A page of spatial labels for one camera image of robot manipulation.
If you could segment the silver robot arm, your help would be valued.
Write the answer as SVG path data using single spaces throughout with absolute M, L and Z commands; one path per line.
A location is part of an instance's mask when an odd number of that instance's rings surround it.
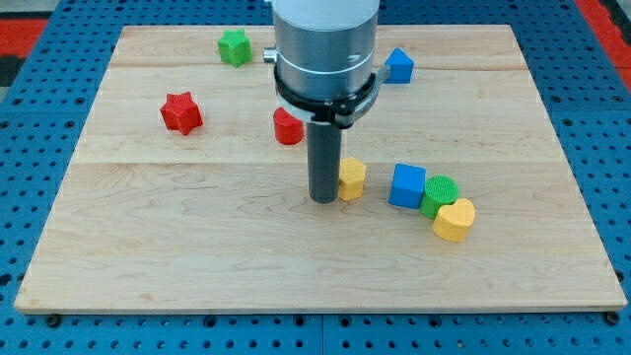
M 390 74 L 374 70 L 379 0 L 271 0 L 276 92 L 311 124 L 351 127 Z

